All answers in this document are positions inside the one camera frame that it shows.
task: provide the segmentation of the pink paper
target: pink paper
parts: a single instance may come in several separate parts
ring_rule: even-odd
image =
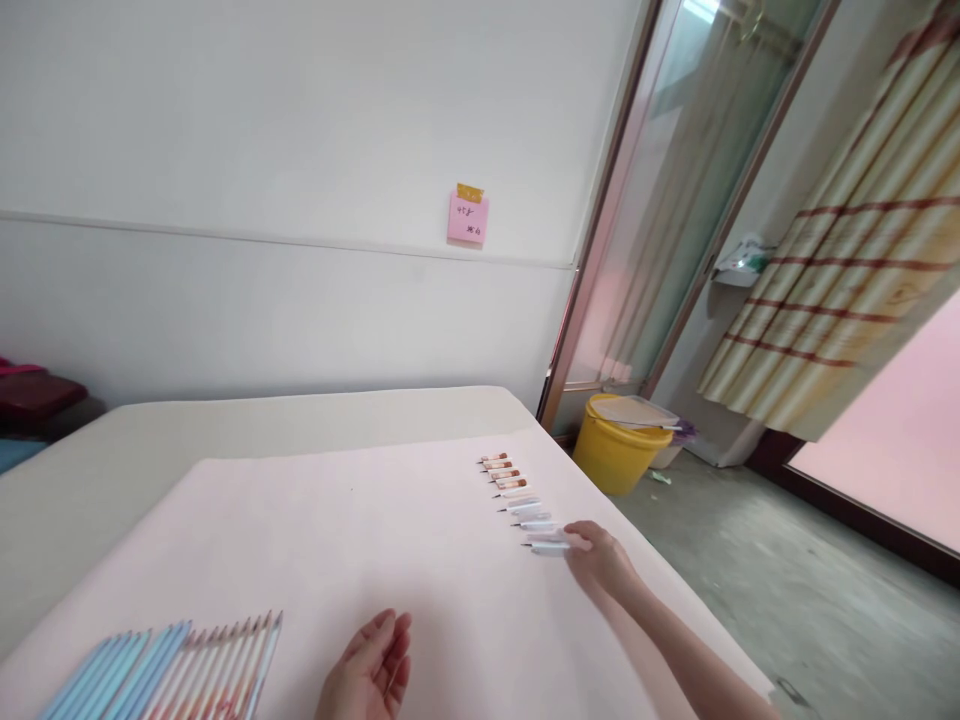
[[[650,639],[563,558],[520,546],[477,459],[506,451],[559,522],[617,535],[651,590],[751,686],[769,681],[539,427],[263,460],[204,460],[0,666],[0,718],[35,718],[102,638],[284,611],[257,716],[312,717],[382,608],[413,614],[402,717],[695,720]]]
[[[473,203],[457,197],[454,190],[450,193],[450,222],[447,225],[447,238],[483,245],[487,238],[487,214],[490,200],[484,198]]]

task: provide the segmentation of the bucket lid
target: bucket lid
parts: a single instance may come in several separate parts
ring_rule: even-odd
[[[644,425],[675,425],[680,419],[659,405],[636,395],[601,398],[590,405],[597,415],[617,423],[625,430],[637,430]]]

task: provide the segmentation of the blue pencil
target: blue pencil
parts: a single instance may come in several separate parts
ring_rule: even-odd
[[[253,692],[247,701],[247,712],[245,720],[253,720],[253,713],[257,710],[257,703],[260,702],[260,691],[263,690],[263,683],[267,679],[267,672],[270,670],[270,661],[273,659],[273,651],[277,647],[277,640],[280,639],[280,627],[283,623],[283,610],[277,615],[277,621],[273,624],[270,631],[270,638],[267,640],[267,647],[263,651],[263,660],[260,661],[260,667],[257,670],[257,680],[253,685]]]
[[[86,698],[84,698],[84,702],[80,705],[80,709],[75,710],[70,715],[71,720],[74,718],[79,720],[80,718],[85,718],[88,716],[90,708],[97,703],[97,701],[100,699],[100,696],[103,694],[103,691],[113,680],[113,676],[116,674],[117,669],[123,665],[123,662],[127,657],[127,653],[130,652],[130,648],[132,648],[140,640],[140,633],[127,633],[127,636],[127,639],[122,642],[118,649],[114,652],[113,659],[110,661],[110,664],[107,665],[104,672],[100,675],[96,685],[93,686],[93,690],[86,696]]]
[[[153,630],[147,630],[133,636],[133,640],[114,663],[110,675],[101,683],[99,692],[87,701],[87,707],[80,711],[81,720],[96,720],[103,714],[110,701],[113,700],[113,696],[117,694],[117,690],[123,685],[123,681],[127,679],[130,670],[137,662],[137,658],[140,657],[151,635],[153,635]]]
[[[87,671],[87,668],[97,659],[99,653],[103,652],[103,649],[109,644],[110,638],[105,638],[100,641],[100,644],[97,645],[90,653],[87,655],[86,659],[81,663],[80,667],[77,668],[76,672],[70,676],[70,679],[63,684],[63,687],[60,688],[60,692],[57,693],[57,696],[50,702],[47,706],[47,709],[43,711],[43,714],[40,716],[40,720],[50,720],[57,708],[60,707],[60,703],[66,699],[67,695],[70,694],[70,691],[76,686],[77,681],[83,676]]]
[[[183,623],[179,632],[173,635],[173,639],[167,645],[167,649],[160,658],[159,662],[157,662],[156,667],[153,669],[153,673],[144,682],[143,687],[140,690],[140,694],[133,704],[133,708],[127,712],[126,715],[123,715],[123,718],[140,717],[144,708],[147,706],[147,703],[150,702],[150,698],[152,698],[153,694],[156,692],[157,685],[159,685],[160,681],[163,680],[163,676],[167,674],[167,670],[170,668],[170,663],[173,662],[173,659],[177,656],[177,653],[183,646],[183,641],[187,637],[187,633],[190,632],[190,626],[192,624],[192,621]]]
[[[70,718],[74,716],[76,710],[83,704],[84,700],[87,698],[87,695],[97,684],[97,681],[100,679],[100,675],[113,660],[113,655],[117,648],[129,637],[130,633],[113,636],[110,642],[107,643],[107,647],[105,647],[103,652],[101,652],[97,657],[97,661],[90,666],[90,669],[86,673],[84,673],[83,677],[80,679],[80,682],[78,682],[74,686],[73,690],[70,691],[70,694],[63,701],[63,704],[57,708],[57,711],[53,714],[50,720],[63,720],[64,718]]]
[[[114,720],[114,718],[127,709],[127,706],[133,705],[141,685],[150,676],[150,673],[153,672],[154,665],[160,656],[163,655],[163,651],[166,650],[167,643],[179,629],[180,625],[176,627],[167,625],[163,632],[157,636],[156,641],[150,646],[150,649],[147,650],[147,654],[144,655],[143,662],[137,665],[137,669],[130,677],[130,681],[123,686],[123,689],[110,707],[110,710],[104,715],[105,720]]]

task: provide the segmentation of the yellow bucket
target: yellow bucket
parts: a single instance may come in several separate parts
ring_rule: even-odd
[[[627,495],[660,450],[673,440],[672,430],[637,428],[627,430],[604,420],[593,408],[595,400],[615,398],[601,393],[587,403],[583,426],[573,451],[573,461],[607,495]]]

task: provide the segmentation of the glass door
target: glass door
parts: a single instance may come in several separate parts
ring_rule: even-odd
[[[642,387],[822,4],[662,6],[542,406],[554,436],[593,393]]]

